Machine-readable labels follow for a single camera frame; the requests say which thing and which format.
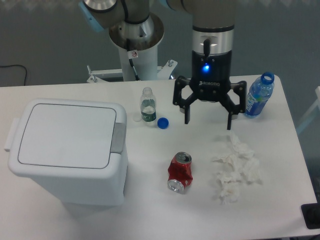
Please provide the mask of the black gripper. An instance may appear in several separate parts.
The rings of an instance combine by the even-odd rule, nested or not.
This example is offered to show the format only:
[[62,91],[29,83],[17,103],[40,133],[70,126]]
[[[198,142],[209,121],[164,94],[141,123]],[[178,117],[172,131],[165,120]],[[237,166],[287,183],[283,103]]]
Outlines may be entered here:
[[[197,99],[221,103],[228,112],[227,130],[231,130],[232,119],[245,112],[247,82],[230,82],[231,59],[232,51],[209,55],[207,58],[204,54],[192,52],[191,79],[180,75],[175,80],[172,101],[184,113],[185,124],[190,121],[190,105]],[[182,90],[186,86],[190,87],[192,94],[184,99]],[[238,102],[231,99],[230,91],[238,97]]]

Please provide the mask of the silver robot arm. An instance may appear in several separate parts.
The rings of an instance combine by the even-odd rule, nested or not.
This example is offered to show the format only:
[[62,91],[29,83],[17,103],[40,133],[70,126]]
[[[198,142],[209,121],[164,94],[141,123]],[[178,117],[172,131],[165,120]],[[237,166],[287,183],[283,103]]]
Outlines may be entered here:
[[[230,81],[236,2],[234,0],[164,0],[173,11],[192,16],[191,78],[179,76],[173,104],[190,120],[196,101],[219,102],[231,122],[246,110],[245,81]],[[82,0],[79,7],[97,32],[108,30],[118,48],[125,81],[155,80],[158,45],[164,36],[161,19],[150,11],[147,0]]]

